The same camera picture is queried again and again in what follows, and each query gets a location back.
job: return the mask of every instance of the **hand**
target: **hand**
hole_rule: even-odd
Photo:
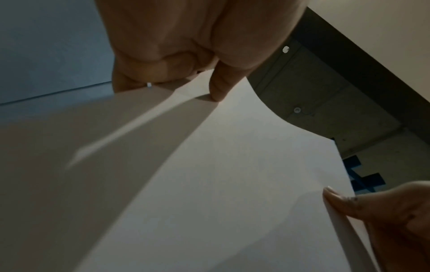
[[[339,212],[365,222],[385,271],[430,271],[430,181],[356,197],[325,188],[323,195]]]
[[[214,66],[209,89],[221,101],[287,38],[306,2],[96,0],[115,53],[114,91]]]

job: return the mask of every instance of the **white paper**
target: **white paper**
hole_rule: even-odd
[[[376,271],[334,142],[210,75],[3,128],[0,270]]]

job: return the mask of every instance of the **gray wall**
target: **gray wall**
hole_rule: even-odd
[[[110,81],[113,54],[91,0],[0,9],[0,104]]]

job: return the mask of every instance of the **white wall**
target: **white wall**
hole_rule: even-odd
[[[113,54],[92,0],[0,8],[0,104],[110,81]]]
[[[430,1],[312,0],[309,7],[430,101]]]

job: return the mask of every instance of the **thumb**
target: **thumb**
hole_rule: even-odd
[[[323,196],[340,213],[366,222],[399,224],[402,221],[393,208],[396,198],[390,191],[345,197],[330,187],[324,188]]]
[[[229,66],[218,61],[215,70],[209,81],[209,92],[215,101],[222,101],[227,93],[253,69],[243,69]]]

